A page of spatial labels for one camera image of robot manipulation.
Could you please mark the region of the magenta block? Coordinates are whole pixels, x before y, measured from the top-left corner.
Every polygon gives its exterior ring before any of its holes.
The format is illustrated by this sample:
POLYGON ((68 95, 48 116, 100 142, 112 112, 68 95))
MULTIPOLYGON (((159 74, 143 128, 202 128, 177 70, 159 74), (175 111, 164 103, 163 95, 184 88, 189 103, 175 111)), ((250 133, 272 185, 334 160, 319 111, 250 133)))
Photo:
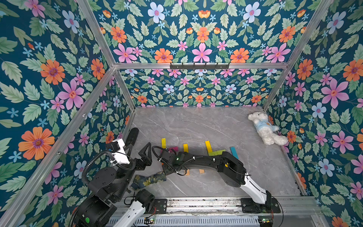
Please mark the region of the magenta block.
POLYGON ((178 152, 179 151, 179 148, 178 147, 171 147, 169 148, 170 151, 175 151, 175 152, 178 152))

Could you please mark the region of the teal blue block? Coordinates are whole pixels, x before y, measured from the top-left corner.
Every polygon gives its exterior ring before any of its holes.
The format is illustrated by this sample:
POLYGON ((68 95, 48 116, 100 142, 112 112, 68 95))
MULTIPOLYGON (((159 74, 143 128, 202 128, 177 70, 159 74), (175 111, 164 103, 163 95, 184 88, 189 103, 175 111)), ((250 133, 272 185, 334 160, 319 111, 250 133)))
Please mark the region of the teal blue block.
POLYGON ((238 154, 237 154, 237 151, 236 151, 235 147, 230 147, 230 151, 231 151, 232 155, 233 155, 236 159, 239 159, 239 157, 238 157, 238 154))

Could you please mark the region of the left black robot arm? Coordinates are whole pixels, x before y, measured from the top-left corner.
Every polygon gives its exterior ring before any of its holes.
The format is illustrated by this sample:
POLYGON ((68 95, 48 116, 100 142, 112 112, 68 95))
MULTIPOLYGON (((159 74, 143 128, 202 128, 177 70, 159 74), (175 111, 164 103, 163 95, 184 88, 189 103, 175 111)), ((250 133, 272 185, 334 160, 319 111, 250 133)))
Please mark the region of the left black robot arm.
POLYGON ((120 202, 128 190, 135 171, 144 170, 152 164, 151 143, 139 152, 140 158, 130 157, 133 145, 125 146, 122 139, 106 145, 106 149, 95 155, 82 172, 82 182, 91 191, 72 213, 70 227, 104 227, 116 212, 115 204, 120 202), (112 166, 99 170, 92 180, 88 172, 101 156, 110 158, 112 166))

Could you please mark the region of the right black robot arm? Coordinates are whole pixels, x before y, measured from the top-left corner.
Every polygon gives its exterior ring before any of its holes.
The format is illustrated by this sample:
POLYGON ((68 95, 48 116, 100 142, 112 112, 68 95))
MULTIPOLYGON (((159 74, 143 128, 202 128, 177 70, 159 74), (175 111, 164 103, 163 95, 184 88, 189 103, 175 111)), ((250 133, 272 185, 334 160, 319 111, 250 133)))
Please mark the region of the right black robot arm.
POLYGON ((169 153, 163 151, 158 156, 166 175, 178 174, 181 170, 210 169, 219 173, 224 182, 231 187, 241 188, 252 199, 251 205, 246 205, 246 213, 271 213, 271 193, 260 187, 247 173, 243 163, 228 152, 221 155, 204 156, 188 152, 169 153))

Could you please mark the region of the long yellow block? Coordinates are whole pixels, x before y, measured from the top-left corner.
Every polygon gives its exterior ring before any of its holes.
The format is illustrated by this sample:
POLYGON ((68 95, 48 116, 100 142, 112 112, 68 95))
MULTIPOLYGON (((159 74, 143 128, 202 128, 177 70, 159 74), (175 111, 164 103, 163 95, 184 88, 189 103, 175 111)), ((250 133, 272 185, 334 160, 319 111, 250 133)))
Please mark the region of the long yellow block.
POLYGON ((188 144, 183 144, 183 151, 184 152, 189 152, 189 146, 188 146, 188 144))

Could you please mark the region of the lime green square block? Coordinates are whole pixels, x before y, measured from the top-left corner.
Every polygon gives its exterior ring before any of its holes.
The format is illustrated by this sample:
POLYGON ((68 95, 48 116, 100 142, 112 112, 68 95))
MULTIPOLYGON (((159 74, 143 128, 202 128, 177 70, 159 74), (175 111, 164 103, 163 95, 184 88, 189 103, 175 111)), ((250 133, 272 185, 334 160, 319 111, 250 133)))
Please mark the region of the lime green square block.
POLYGON ((217 155, 218 155, 218 152, 216 152, 216 151, 209 152, 209 156, 217 156, 217 155))

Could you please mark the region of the small lime green block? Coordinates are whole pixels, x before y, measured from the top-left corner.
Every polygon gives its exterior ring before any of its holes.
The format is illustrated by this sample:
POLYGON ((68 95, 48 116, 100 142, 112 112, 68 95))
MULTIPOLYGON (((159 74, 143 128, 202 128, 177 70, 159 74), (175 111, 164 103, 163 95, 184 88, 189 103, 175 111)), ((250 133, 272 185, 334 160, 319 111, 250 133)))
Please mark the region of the small lime green block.
POLYGON ((225 152, 225 150, 224 150, 224 149, 223 149, 223 150, 218 150, 218 151, 217 151, 217 154, 221 155, 223 152, 225 152))

